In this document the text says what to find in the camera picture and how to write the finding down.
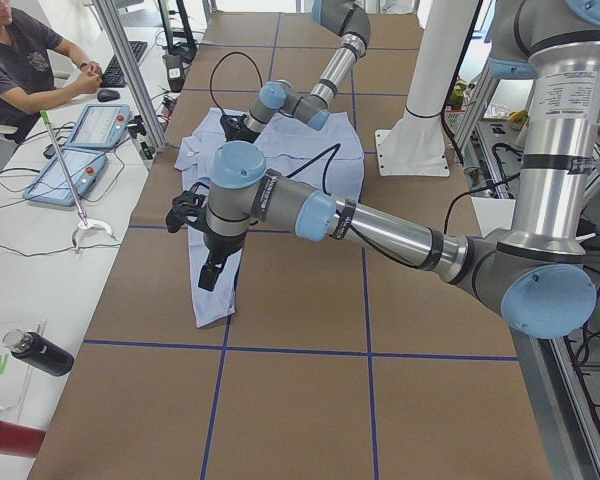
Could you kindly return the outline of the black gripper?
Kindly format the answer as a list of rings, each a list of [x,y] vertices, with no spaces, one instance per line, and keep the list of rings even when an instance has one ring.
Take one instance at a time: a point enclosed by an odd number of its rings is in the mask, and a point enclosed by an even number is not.
[[[184,225],[203,233],[203,241],[209,253],[200,270],[198,287],[213,292],[227,259],[244,246],[245,234],[225,236],[211,228],[211,221],[207,219],[211,210],[207,206],[207,196],[198,192],[200,187],[209,189],[205,183],[195,182],[172,200],[171,209],[166,216],[166,226],[170,233],[177,232]]]
[[[223,129],[225,141],[245,141],[253,144],[260,133],[250,129],[247,124],[247,115],[229,115],[220,116],[220,125]]]

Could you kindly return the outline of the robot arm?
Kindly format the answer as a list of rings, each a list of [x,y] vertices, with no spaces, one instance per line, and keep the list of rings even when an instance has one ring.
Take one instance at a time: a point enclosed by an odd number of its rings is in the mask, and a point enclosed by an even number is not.
[[[316,131],[324,127],[341,83],[366,54],[371,26],[365,10],[354,1],[315,1],[312,18],[341,38],[339,48],[315,86],[308,94],[301,94],[286,80],[265,83],[246,113],[221,115],[220,125],[226,140],[255,142],[276,113]]]
[[[338,194],[329,160],[314,179],[305,176],[308,161],[277,167],[264,143],[280,139],[276,119],[297,111],[285,104],[287,82],[270,82],[252,107],[236,112],[213,151],[185,169],[185,191],[166,218],[169,230],[187,229],[194,242],[197,321],[233,314],[238,297],[256,301],[247,287],[257,276],[253,263],[274,247],[243,253],[255,227],[307,243],[359,244],[381,256],[389,295],[399,302],[414,297],[414,273],[423,271],[530,336],[558,338],[581,327],[597,301],[576,231],[600,114],[600,1],[500,1],[491,33],[488,64],[534,81],[510,220],[486,235],[470,217],[447,225],[445,208],[465,182],[453,167],[436,178],[389,176],[368,157],[351,199]]]

